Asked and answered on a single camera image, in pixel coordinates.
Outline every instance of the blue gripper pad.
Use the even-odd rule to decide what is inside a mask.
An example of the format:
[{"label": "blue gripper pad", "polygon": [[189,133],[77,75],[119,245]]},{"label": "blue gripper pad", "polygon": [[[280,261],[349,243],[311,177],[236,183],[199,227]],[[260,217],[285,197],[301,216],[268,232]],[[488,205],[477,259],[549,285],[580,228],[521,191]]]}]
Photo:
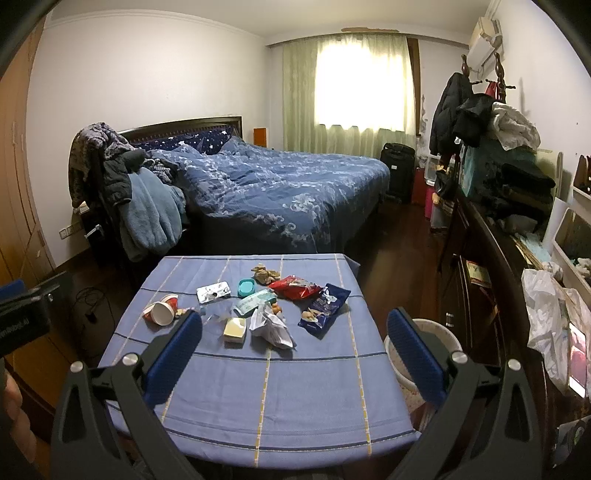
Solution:
[{"label": "blue gripper pad", "polygon": [[[195,348],[201,341],[203,333],[201,317],[193,311],[185,315],[178,319],[178,322],[184,320],[182,325],[175,327],[168,334],[171,335],[171,338],[167,341],[168,343],[158,355],[158,358],[152,363],[144,377],[143,397],[150,408],[154,408],[156,405],[165,403],[168,400],[178,379],[189,363],[189,360],[191,360]],[[166,335],[156,337],[152,340],[152,343],[148,345],[142,357],[148,353],[148,350],[152,346],[156,348],[159,340],[165,342],[165,337]]]},{"label": "blue gripper pad", "polygon": [[392,310],[388,315],[388,336],[421,396],[439,408],[447,398],[445,372],[410,324],[412,321],[403,309]]}]

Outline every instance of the suitcase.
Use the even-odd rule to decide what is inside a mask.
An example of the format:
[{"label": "suitcase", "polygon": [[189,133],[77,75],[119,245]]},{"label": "suitcase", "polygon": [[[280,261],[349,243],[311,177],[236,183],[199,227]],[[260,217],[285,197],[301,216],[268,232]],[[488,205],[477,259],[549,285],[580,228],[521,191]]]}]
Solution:
[{"label": "suitcase", "polygon": [[386,143],[380,160],[390,169],[388,195],[409,203],[413,195],[415,151],[398,143]]}]

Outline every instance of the human hand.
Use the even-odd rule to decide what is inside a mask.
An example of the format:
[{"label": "human hand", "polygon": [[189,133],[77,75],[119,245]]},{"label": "human hand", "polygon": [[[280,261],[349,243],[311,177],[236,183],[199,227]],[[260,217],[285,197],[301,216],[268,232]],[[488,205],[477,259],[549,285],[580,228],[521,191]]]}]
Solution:
[{"label": "human hand", "polygon": [[31,431],[29,417],[27,417],[27,414],[21,409],[22,395],[17,383],[8,372],[5,371],[4,375],[6,376],[4,410],[8,414],[8,417],[13,421],[10,436],[29,463],[32,463],[37,451],[37,439]]}]

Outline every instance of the crown molding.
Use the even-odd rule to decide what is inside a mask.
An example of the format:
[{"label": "crown molding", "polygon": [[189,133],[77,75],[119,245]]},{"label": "crown molding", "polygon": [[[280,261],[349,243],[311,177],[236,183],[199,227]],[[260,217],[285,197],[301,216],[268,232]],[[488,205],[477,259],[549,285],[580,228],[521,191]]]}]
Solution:
[{"label": "crown molding", "polygon": [[89,20],[92,18],[109,18],[109,17],[151,17],[151,18],[166,18],[169,20],[179,20],[185,21],[190,23],[195,23],[199,25],[206,25],[208,27],[220,28],[221,30],[230,31],[232,33],[239,33],[242,35],[248,35],[253,38],[260,38],[262,37],[247,32],[246,30],[242,30],[241,28],[236,28],[231,25],[227,25],[225,23],[216,22],[215,20],[210,20],[208,18],[197,17],[195,15],[189,14],[181,14],[177,12],[167,12],[165,10],[142,10],[142,9],[122,9],[122,10],[101,10],[96,12],[88,12],[79,15],[71,15],[69,17],[58,18],[53,20],[51,18],[48,19],[45,23],[45,30],[49,28],[59,27],[61,25],[65,25],[68,23],[80,22],[83,20]]}]

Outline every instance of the black jacket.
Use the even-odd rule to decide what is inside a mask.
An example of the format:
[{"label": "black jacket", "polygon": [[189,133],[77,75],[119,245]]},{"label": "black jacket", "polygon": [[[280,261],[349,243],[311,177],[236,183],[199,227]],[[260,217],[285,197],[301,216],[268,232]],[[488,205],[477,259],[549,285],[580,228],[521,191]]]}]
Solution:
[{"label": "black jacket", "polygon": [[131,201],[131,181],[128,174],[138,171],[145,159],[145,150],[138,148],[103,162],[106,202],[117,206]]},{"label": "black jacket", "polygon": [[476,93],[461,104],[457,109],[453,136],[463,140],[469,147],[480,147],[480,138],[488,130],[495,101],[485,93]]},{"label": "black jacket", "polygon": [[473,95],[470,80],[461,73],[454,73],[447,82],[431,126],[431,155],[459,153],[453,128],[457,120],[457,108]]}]

